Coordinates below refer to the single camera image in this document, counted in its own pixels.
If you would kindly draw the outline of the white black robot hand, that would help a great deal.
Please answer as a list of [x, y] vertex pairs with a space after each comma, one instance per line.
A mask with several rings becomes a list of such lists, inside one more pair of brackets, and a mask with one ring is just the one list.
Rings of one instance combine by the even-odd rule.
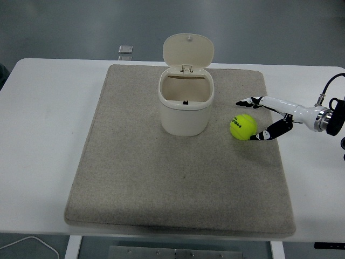
[[315, 132], [322, 132], [327, 127], [324, 120], [327, 109], [322, 106], [304, 107], [268, 96], [249, 97], [236, 102], [236, 105], [251, 108], [264, 107], [283, 116], [281, 120], [271, 124], [262, 132], [250, 136], [251, 140], [266, 141], [276, 139], [290, 131], [294, 123], [305, 124], [310, 130]]

